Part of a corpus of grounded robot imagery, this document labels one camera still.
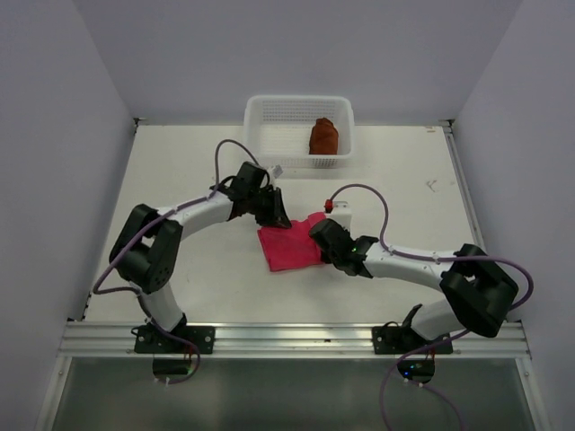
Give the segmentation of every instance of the brown cloth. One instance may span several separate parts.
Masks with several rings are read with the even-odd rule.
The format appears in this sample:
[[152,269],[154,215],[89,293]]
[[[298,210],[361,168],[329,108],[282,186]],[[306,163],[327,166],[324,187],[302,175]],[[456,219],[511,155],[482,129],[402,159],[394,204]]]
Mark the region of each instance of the brown cloth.
[[339,137],[340,134],[331,121],[317,119],[309,138],[309,154],[337,154]]

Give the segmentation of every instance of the white basket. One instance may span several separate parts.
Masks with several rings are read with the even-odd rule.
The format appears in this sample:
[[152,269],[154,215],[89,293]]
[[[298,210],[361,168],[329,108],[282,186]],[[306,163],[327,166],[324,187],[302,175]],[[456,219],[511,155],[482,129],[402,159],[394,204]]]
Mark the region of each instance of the white basket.
[[[310,155],[317,119],[329,119],[340,134],[337,155]],[[262,166],[334,168],[355,152],[351,104],[332,96],[253,96],[243,117],[243,143]]]

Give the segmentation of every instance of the folded cloth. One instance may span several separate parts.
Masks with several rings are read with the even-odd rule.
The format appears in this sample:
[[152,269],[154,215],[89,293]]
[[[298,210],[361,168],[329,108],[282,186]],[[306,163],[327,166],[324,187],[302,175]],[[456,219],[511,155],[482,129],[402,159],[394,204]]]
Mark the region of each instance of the folded cloth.
[[290,229],[262,227],[258,237],[270,271],[321,265],[322,252],[309,237],[309,230],[324,218],[324,213],[313,213],[303,222],[292,220]]
[[339,138],[340,134],[331,121],[317,119],[309,137],[309,154],[337,154]]

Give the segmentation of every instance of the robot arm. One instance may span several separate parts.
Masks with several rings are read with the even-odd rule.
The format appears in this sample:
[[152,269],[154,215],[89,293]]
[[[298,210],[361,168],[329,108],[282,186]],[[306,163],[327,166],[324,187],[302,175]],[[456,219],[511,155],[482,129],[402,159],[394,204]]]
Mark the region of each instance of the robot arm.
[[[119,275],[141,290],[143,308],[162,329],[174,332],[186,323],[169,283],[181,241],[205,227],[246,213],[254,215],[262,226],[291,227],[280,188],[270,182],[261,185],[266,176],[270,178],[264,168],[245,162],[229,186],[220,184],[215,192],[212,188],[211,198],[164,219],[146,233],[146,240],[137,242],[121,259],[116,267]],[[112,248],[110,262],[142,227],[170,210],[171,207],[151,208],[145,204],[135,207]]]
[[401,326],[383,328],[385,343],[398,352],[430,344],[454,330],[495,337],[518,293],[517,284],[494,262],[441,259],[485,255],[472,244],[459,251],[402,249],[428,256],[429,261],[424,261],[395,255],[393,248],[386,251],[376,237],[353,240],[349,231],[331,218],[316,224],[309,234],[322,250],[324,261],[349,276],[398,278],[445,295],[436,303],[416,305]]

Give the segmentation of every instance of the red cloth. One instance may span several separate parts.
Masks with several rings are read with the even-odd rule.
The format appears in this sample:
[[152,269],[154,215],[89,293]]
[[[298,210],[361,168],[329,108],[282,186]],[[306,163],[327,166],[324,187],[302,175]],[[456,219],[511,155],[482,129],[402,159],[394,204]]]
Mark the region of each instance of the red cloth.
[[322,264],[322,252],[309,237],[309,230],[324,218],[324,213],[313,213],[303,222],[292,220],[291,229],[262,227],[258,231],[258,237],[270,271]]

